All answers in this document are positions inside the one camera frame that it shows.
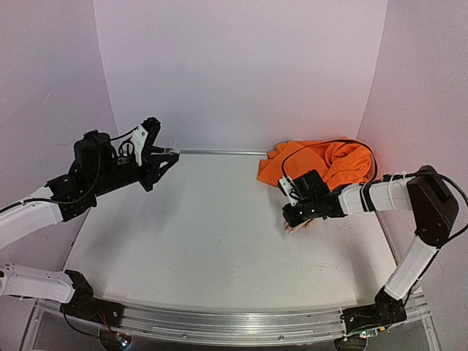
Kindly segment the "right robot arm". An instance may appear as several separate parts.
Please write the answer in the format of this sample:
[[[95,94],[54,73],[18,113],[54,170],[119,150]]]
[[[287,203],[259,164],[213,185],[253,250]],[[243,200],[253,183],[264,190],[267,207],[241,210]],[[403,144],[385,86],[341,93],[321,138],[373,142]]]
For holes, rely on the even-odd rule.
[[[314,219],[338,219],[370,213],[406,212],[415,224],[407,253],[382,288],[391,301],[400,301],[429,267],[454,233],[459,204],[449,178],[431,166],[414,173],[390,174],[380,180],[329,189],[316,170],[278,182],[288,202],[282,216],[292,229]]]

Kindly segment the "aluminium rail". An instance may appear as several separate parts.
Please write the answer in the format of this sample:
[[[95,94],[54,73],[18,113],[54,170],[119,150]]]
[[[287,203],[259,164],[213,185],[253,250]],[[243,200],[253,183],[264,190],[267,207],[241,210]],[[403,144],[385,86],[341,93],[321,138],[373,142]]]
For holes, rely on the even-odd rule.
[[[215,346],[266,347],[283,344],[310,344],[334,339],[367,339],[397,331],[413,322],[421,322],[423,338],[430,350],[440,350],[429,306],[422,292],[415,293],[407,302],[407,319],[387,328],[346,336],[340,315],[344,309],[328,307],[272,312],[190,311],[183,309],[123,305],[124,313],[119,327],[109,328],[101,323],[76,317],[68,318],[90,326],[102,326],[130,336],[143,336],[162,341]],[[37,311],[58,316],[61,304],[41,300]]]
[[[204,149],[181,149],[181,154],[191,155],[246,155],[246,156],[263,156],[267,151],[244,151],[244,150],[204,150]]]

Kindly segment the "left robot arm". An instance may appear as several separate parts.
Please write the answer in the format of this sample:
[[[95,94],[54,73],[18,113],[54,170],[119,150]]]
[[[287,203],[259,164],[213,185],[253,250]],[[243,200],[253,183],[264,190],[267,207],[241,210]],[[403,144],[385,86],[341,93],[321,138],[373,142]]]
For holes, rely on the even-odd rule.
[[[150,192],[179,160],[176,147],[154,145],[156,132],[138,126],[127,139],[127,151],[117,152],[109,134],[87,132],[74,144],[69,172],[1,209],[1,247],[58,223],[68,222],[97,206],[97,198],[133,183]],[[71,273],[46,271],[1,261],[1,294],[69,303],[85,320],[98,314],[99,304],[79,290]]]

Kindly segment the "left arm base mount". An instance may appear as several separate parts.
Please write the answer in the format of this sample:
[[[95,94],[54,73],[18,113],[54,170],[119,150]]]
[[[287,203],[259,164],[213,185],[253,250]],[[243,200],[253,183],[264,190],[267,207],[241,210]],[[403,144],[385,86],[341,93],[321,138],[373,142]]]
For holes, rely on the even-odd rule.
[[[75,291],[68,303],[61,304],[61,312],[67,317],[101,323],[109,328],[120,326],[124,313],[121,303],[96,298],[92,286],[82,273],[73,270],[64,272],[71,279]]]

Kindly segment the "clear nail polish bottle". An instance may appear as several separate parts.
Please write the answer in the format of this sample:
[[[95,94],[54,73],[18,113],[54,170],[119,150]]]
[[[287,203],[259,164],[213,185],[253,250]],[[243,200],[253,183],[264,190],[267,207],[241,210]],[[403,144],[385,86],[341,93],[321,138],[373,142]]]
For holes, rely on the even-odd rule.
[[[172,144],[171,146],[168,146],[165,149],[165,153],[166,154],[180,154],[181,149],[178,147],[178,145],[176,143],[174,143],[174,144]]]

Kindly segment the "aluminium front rail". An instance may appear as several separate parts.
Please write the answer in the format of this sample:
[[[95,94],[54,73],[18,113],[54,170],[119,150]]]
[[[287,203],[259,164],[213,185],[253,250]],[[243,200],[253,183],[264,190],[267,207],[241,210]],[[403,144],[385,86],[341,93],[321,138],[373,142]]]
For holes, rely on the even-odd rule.
[[[407,302],[407,319],[387,328],[346,336],[340,315],[344,309],[328,307],[272,312],[190,311],[183,309],[123,305],[124,313],[119,327],[109,328],[101,323],[76,317],[68,318],[90,326],[102,326],[130,336],[143,336],[162,341],[215,346],[266,347],[283,344],[310,344],[334,339],[367,339],[397,331],[413,322],[421,322],[423,338],[430,350],[440,350],[429,306],[422,292],[415,293]],[[37,311],[58,316],[61,304],[41,300]]]

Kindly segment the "orange hoodie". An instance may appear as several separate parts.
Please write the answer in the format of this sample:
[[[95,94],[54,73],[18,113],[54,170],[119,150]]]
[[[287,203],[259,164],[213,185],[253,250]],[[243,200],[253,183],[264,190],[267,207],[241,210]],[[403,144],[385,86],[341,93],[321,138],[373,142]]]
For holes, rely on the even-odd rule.
[[[373,176],[373,153],[367,145],[347,138],[278,143],[260,160],[257,180],[277,186],[282,176],[296,179],[311,170],[316,170],[331,190],[368,182]]]

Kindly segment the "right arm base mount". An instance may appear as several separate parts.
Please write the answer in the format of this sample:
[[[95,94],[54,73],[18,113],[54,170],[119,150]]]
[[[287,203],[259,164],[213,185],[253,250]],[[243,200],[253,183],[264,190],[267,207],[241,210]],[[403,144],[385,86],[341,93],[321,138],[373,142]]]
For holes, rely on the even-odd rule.
[[[373,303],[343,310],[340,320],[344,322],[345,335],[358,335],[404,322],[407,319],[406,303],[407,300],[397,300],[382,288]]]

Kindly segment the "aluminium back rail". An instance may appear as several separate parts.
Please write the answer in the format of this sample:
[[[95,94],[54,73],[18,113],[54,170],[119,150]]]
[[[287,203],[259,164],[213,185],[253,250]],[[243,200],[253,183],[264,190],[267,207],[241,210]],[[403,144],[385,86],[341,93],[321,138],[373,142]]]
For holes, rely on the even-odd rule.
[[[244,151],[244,150],[204,150],[204,149],[181,149],[181,154],[191,155],[246,155],[246,156],[263,156],[267,151]]]

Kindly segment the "mannequin hand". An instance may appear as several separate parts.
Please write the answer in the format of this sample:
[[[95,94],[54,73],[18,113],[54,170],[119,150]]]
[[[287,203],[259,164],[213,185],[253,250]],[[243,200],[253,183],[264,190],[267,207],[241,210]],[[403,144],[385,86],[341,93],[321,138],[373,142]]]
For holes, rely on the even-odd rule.
[[[300,230],[308,230],[311,229],[314,225],[321,223],[322,219],[309,219],[295,227],[291,227],[288,223],[284,223],[283,232],[284,234],[288,235],[294,232],[298,232]]]

